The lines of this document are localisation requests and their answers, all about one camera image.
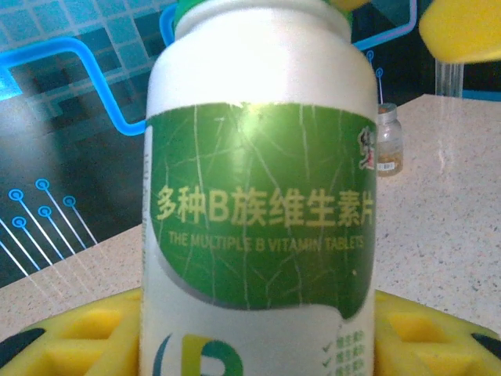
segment label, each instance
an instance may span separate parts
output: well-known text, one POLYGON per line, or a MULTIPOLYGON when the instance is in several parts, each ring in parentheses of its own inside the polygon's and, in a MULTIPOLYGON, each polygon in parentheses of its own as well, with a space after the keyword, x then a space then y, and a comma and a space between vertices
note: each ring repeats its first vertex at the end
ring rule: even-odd
POLYGON ((145 271, 142 345, 150 331, 152 369, 371 371, 375 124, 247 103, 174 109, 148 124, 145 263, 159 277, 149 286, 145 271))
POLYGON ((394 162, 378 163, 377 169, 379 171, 392 171, 395 170, 395 163, 394 162))

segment green bottle cap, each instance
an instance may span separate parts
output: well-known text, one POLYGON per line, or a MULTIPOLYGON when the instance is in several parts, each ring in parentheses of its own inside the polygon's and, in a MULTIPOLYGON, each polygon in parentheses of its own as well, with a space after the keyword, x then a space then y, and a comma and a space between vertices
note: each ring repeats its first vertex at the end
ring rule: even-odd
MULTIPOLYGON (((178 6, 175 10, 175 15, 174 15, 174 25, 173 25, 174 29, 178 25, 179 20, 185 14, 187 14, 195 6, 201 4, 202 2, 205 2, 205 1, 207 1, 207 0, 178 0, 178 6)), ((346 19, 348 20, 348 22, 350 23, 350 27, 351 27, 351 24, 353 22, 353 17, 351 15, 351 12, 347 12, 347 11, 344 11, 342 9, 337 8, 335 5, 331 4, 330 0, 323 0, 323 1, 331 6, 334 6, 341 14, 343 14, 343 16, 345 16, 346 19)))

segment checkmark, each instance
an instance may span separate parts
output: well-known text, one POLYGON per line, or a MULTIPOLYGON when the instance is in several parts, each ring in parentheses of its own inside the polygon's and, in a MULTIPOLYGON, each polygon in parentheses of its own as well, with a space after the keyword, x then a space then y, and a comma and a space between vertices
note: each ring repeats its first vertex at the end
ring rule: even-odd
POLYGON ((326 353, 329 351, 330 346, 332 346, 332 342, 329 342, 329 345, 327 345, 326 347, 322 347, 322 350, 326 353))
POLYGON ((329 366, 329 363, 330 363, 330 361, 331 361, 331 360, 332 360, 332 357, 330 357, 330 358, 329 358, 328 360, 326 360, 325 362, 322 362, 323 366, 324 366, 325 368, 327 368, 327 367, 329 366))

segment speckled countertop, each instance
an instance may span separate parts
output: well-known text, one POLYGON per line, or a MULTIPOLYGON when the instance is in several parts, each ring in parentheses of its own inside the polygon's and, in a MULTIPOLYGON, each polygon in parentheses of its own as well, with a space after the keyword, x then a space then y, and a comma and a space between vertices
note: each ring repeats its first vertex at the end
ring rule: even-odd
MULTIPOLYGON (((404 169, 378 182, 376 288, 501 333, 501 103, 422 96, 398 118, 404 169)), ((137 226, 0 289, 0 341, 140 280, 137 226)))

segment yellow foam holder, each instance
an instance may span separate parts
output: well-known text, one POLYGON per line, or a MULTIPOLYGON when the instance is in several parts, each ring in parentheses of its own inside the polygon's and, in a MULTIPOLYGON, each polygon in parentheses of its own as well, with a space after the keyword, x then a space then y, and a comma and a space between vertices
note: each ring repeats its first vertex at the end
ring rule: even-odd
MULTIPOLYGON (((45 333, 0 376, 137 376, 140 301, 130 290, 27 327, 45 333)), ((501 375, 501 360, 471 337, 499 338, 487 328, 381 291, 375 328, 376 376, 501 375)))

